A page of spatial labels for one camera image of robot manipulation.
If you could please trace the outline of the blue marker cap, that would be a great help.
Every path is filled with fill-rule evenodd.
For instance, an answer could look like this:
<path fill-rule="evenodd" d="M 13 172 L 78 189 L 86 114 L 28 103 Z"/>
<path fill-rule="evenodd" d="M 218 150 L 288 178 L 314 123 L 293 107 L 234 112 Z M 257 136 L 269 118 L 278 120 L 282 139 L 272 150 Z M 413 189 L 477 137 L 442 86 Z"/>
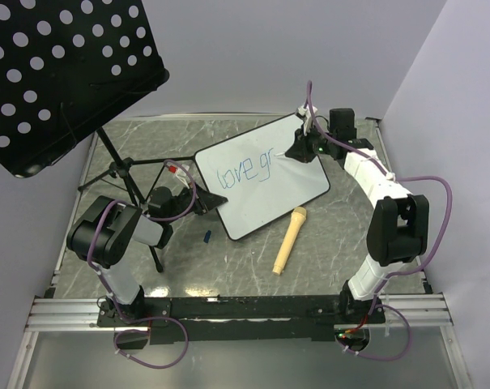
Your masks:
<path fill-rule="evenodd" d="M 203 242 L 204 243 L 208 243 L 211 239 L 211 230 L 208 230 L 206 233 L 205 233 L 205 236 L 203 238 Z"/>

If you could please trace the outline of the white whiteboard black frame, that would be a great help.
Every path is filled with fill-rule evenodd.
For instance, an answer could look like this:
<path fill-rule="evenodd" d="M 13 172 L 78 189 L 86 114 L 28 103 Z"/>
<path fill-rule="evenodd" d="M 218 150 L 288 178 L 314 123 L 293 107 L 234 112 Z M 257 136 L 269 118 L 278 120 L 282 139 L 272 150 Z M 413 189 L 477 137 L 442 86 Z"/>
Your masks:
<path fill-rule="evenodd" d="M 237 241 L 325 194 L 330 182 L 319 159 L 305 164 L 275 157 L 294 143 L 302 120 L 291 114 L 194 154 L 202 181 L 228 201 L 217 213 Z"/>

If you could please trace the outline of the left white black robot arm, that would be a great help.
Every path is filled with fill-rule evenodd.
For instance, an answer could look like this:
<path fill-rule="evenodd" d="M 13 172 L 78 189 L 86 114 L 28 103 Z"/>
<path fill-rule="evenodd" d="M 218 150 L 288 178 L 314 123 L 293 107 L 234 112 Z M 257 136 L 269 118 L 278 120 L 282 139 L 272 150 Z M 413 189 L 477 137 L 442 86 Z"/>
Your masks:
<path fill-rule="evenodd" d="M 199 185 L 183 188 L 179 194 L 159 186 L 151 192 L 147 210 L 98 197 L 75 222 L 66 238 L 68 250 L 85 261 L 100 278 L 108 292 L 109 306 L 129 326 L 146 316 L 143 287 L 133 277 L 123 256 L 130 242 L 152 249 L 166 247 L 173 235 L 171 223 L 193 212 L 204 215 L 225 204 L 228 199 Z"/>

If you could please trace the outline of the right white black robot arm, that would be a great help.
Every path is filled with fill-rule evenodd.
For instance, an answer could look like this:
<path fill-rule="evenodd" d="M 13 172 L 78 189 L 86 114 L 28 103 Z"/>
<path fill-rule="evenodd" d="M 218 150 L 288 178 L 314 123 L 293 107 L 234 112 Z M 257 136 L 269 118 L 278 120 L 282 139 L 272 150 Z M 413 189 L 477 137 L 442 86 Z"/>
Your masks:
<path fill-rule="evenodd" d="M 332 109 L 326 130 L 319 127 L 308 106 L 298 108 L 296 116 L 302 124 L 284 155 L 305 164 L 321 154 L 331 156 L 355 179 L 373 206 L 366 259 L 343 286 L 345 298 L 339 303 L 340 316 L 356 323 L 366 315 L 366 302 L 376 300 L 388 275 L 426 251 L 429 202 L 396 182 L 374 146 L 357 136 L 353 109 Z"/>

